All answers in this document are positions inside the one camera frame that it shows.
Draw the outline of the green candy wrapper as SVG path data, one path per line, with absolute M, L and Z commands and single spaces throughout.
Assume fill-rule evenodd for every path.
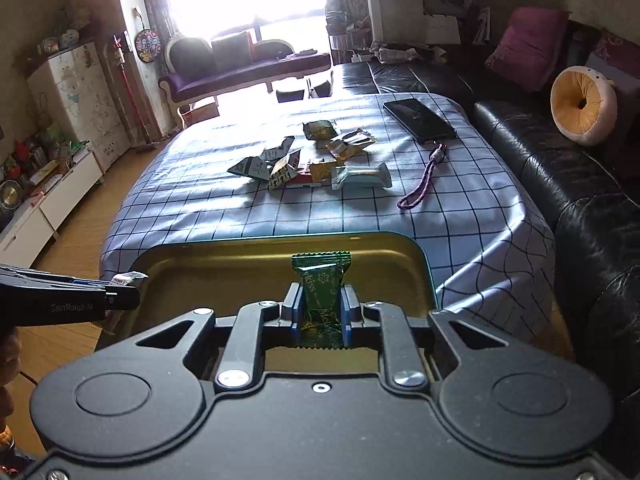
M 351 264 L 352 256 L 344 250 L 292 255 L 292 268 L 302 280 L 304 294 L 299 321 L 302 347 L 344 347 L 341 289 Z

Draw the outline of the silver foil snack packet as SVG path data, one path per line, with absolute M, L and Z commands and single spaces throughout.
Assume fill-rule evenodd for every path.
M 111 278 L 108 284 L 115 289 L 116 295 L 108 297 L 106 318 L 101 323 L 104 332 L 113 335 L 122 316 L 140 306 L 142 286 L 147 279 L 146 274 L 138 271 L 116 274 Z

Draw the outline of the brown patterned snack packet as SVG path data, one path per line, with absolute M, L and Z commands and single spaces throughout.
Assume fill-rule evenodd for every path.
M 300 151 L 295 150 L 289 152 L 279 159 L 272 167 L 268 180 L 268 188 L 275 190 L 280 186 L 287 184 L 298 176 Z

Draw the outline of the green garlic pea packet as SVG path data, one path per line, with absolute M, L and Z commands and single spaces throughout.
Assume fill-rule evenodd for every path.
M 337 126 L 333 120 L 313 120 L 303 124 L 303 133 L 307 140 L 331 140 L 337 136 Z

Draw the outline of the low white tv cabinet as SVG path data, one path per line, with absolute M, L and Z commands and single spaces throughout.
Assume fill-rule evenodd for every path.
M 1 262 L 29 268 L 58 228 L 87 193 L 104 181 L 104 173 L 92 151 L 83 148 L 64 176 L 53 178 L 47 193 L 29 198 L 15 211 L 1 231 Z

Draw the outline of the gold metal tin tray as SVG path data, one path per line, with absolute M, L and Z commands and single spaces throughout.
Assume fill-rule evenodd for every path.
M 259 300 L 284 299 L 299 280 L 291 258 L 301 252 L 349 252 L 344 282 L 362 302 L 384 301 L 424 318 L 439 308 L 427 258 L 414 240 L 392 232 L 330 233 L 235 238 L 158 245 L 130 269 L 148 279 L 142 303 L 126 312 L 115 333 L 103 333 L 102 350 L 197 307 L 230 316 Z

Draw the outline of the red white snack bar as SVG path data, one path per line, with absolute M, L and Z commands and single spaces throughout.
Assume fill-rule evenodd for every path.
M 320 181 L 315 181 L 310 171 L 301 171 L 289 180 L 286 184 L 288 188 L 318 188 Z

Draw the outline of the light blue wafer bar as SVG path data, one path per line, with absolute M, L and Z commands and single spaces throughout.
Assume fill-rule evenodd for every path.
M 339 166 L 331 172 L 331 188 L 391 188 L 393 179 L 385 162 L 374 167 Z

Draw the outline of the small yellow snack packet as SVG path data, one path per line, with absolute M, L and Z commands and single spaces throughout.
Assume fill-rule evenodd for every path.
M 332 176 L 332 171 L 337 167 L 337 162 L 311 162 L 308 166 L 308 170 L 311 176 L 311 181 L 314 183 L 320 183 Z

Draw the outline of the grey triangular snack packet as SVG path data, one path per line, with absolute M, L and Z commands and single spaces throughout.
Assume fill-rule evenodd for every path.
M 259 156 L 247 156 L 231 166 L 228 171 L 239 177 L 268 181 L 271 176 L 272 165 Z

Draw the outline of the dark snack packet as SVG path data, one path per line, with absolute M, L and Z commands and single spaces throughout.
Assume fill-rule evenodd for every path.
M 277 162 L 279 159 L 288 154 L 293 142 L 295 140 L 295 136 L 285 136 L 282 142 L 277 145 L 275 148 L 265 148 L 260 154 L 260 158 L 264 162 Z

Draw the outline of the white checkered tablecloth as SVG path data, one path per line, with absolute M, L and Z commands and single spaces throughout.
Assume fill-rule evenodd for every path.
M 395 232 L 413 240 L 431 267 L 438 304 L 468 309 L 522 339 L 552 312 L 554 239 L 541 212 L 463 108 L 439 94 L 420 101 L 454 128 L 422 202 L 397 206 L 420 182 L 431 149 L 390 116 L 390 95 L 300 101 L 200 122 L 179 133 L 143 171 L 104 240 L 101 278 L 131 268 L 157 245 L 191 240 L 337 232 Z M 352 158 L 385 165 L 389 188 L 284 186 L 232 174 L 231 167 L 292 136 L 303 164 L 326 159 L 303 126 L 329 119 L 373 142 Z

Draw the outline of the black smartphone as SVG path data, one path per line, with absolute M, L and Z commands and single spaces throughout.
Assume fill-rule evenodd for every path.
M 457 137 L 454 128 L 445 118 L 434 113 L 417 99 L 385 102 L 383 108 L 419 144 L 454 140 Z

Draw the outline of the red stick vacuum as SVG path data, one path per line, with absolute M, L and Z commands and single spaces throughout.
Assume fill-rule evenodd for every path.
M 152 152 L 156 149 L 156 146 L 152 141 L 148 128 L 146 128 L 144 119 L 142 118 L 139 107 L 137 106 L 136 99 L 134 98 L 134 92 L 132 92 L 131 84 L 129 82 L 126 71 L 126 58 L 124 55 L 124 51 L 122 50 L 122 40 L 120 40 L 119 36 L 113 35 L 112 43 L 114 49 L 115 65 L 119 70 L 119 75 L 120 78 L 122 78 L 122 84 L 124 85 L 129 104 L 132 108 L 132 111 L 134 112 L 134 123 L 137 126 L 137 132 L 142 135 L 143 139 L 143 141 L 138 144 L 137 150 L 140 153 Z

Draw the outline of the white cartoon drawer cabinet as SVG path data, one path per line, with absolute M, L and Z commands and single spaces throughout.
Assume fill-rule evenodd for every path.
M 27 84 L 39 113 L 62 133 L 88 142 L 102 170 L 130 148 L 96 46 L 86 42 L 45 60 Z

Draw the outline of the purple chaise lounge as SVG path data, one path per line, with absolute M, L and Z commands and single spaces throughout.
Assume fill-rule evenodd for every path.
M 255 41 L 249 32 L 213 41 L 177 36 L 165 48 L 168 73 L 158 86 L 170 109 L 202 99 L 275 81 L 323 73 L 332 67 L 331 55 L 314 49 L 296 52 L 280 39 Z

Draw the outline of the black leather sofa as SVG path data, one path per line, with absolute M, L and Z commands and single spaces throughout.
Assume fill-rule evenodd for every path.
M 639 48 L 608 30 L 569 22 L 556 65 L 583 65 L 613 81 L 618 119 L 592 148 L 562 136 L 548 90 L 528 92 L 488 70 L 481 47 L 451 60 L 335 67 L 333 91 L 431 91 L 461 104 L 513 170 L 556 239 L 555 291 L 578 362 L 616 402 L 613 434 L 639 437 Z

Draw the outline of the magenta cushion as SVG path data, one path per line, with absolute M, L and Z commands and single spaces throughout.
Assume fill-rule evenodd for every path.
M 526 92 L 541 90 L 558 60 L 569 16 L 562 10 L 515 9 L 485 67 Z

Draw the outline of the round orange white cushion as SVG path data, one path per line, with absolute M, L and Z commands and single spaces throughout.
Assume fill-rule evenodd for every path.
M 613 131 L 617 96 L 603 74 L 586 66 L 570 66 L 555 78 L 550 93 L 555 125 L 581 146 L 595 146 Z

